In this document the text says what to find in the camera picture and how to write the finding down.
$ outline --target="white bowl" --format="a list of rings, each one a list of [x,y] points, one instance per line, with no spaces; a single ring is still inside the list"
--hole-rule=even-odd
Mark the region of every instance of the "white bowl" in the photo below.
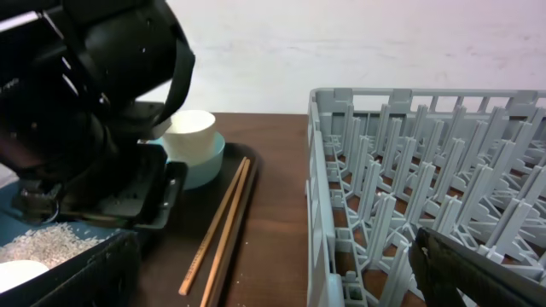
[[[193,166],[214,155],[214,115],[202,110],[183,110],[175,113],[171,122],[162,137],[163,148],[171,161]]]

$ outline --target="wooden chopstick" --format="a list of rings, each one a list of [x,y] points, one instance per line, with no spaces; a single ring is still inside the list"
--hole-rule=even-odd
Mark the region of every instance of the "wooden chopstick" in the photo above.
[[[222,198],[222,202],[220,203],[220,206],[216,210],[216,213],[214,213],[214,217],[212,218],[211,225],[208,227],[208,230],[206,231],[205,238],[203,238],[201,245],[197,249],[197,253],[195,254],[194,260],[191,262],[191,265],[189,266],[188,273],[186,273],[186,276],[184,277],[182,285],[180,286],[180,289],[178,289],[178,294],[180,295],[188,295],[189,288],[191,287],[191,284],[194,282],[195,276],[197,275],[197,271],[199,270],[199,267],[201,266],[201,263],[203,262],[203,258],[205,257],[206,250],[211,245],[211,240],[212,240],[212,237],[214,236],[214,232],[216,231],[216,228],[218,227],[218,223],[220,223],[220,219],[222,218],[224,214],[225,207],[228,205],[229,198],[231,197],[231,194],[233,193],[233,189],[235,187],[235,184],[237,183],[237,180],[239,180],[239,176],[241,175],[241,171],[243,169],[243,166],[246,160],[247,160],[247,157],[243,158],[243,160],[241,161],[241,164],[239,165],[237,172],[235,173],[233,179],[231,179],[231,183],[229,184],[228,189],[225,192],[224,197]]]
[[[224,255],[225,245],[228,242],[229,232],[231,231],[231,226],[233,225],[233,220],[235,218],[235,213],[237,212],[237,207],[239,206],[239,199],[241,198],[242,188],[245,186],[245,181],[247,180],[248,166],[250,165],[250,160],[245,161],[245,166],[242,169],[241,180],[237,184],[237,190],[235,191],[235,196],[231,202],[231,208],[229,209],[228,217],[225,220],[224,230],[222,231],[222,236],[220,237],[220,242],[218,243],[218,249],[214,255],[214,260],[212,261],[211,273],[208,276],[208,281],[206,281],[205,292],[203,293],[203,299],[201,300],[201,306],[205,307],[206,302],[208,302],[209,297],[211,296],[212,284],[216,278],[218,272],[218,266],[220,265],[220,260]]]

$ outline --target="white rice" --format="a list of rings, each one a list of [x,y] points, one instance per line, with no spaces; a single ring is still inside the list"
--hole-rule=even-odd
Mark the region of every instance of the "white rice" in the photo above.
[[[33,260],[53,269],[103,241],[96,237],[81,240],[73,233],[70,225],[58,223],[45,229],[28,230],[11,243],[0,247],[0,264],[14,260]]]

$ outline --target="white wall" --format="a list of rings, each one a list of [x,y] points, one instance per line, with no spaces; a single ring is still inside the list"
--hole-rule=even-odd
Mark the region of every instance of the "white wall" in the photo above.
[[[546,89],[544,0],[169,4],[197,56],[187,109],[305,113],[316,87]]]

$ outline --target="gray plastic dish rack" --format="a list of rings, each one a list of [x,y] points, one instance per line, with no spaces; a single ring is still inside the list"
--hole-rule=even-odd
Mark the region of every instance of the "gray plastic dish rack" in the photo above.
[[[380,112],[355,110],[353,101],[377,96],[388,101]],[[407,256],[421,226],[546,285],[546,121],[537,107],[545,98],[533,90],[313,90],[307,306],[422,299]],[[451,99],[452,110],[436,111]],[[477,111],[465,101],[478,102]],[[384,276],[382,290],[377,274],[366,282],[370,272]]]

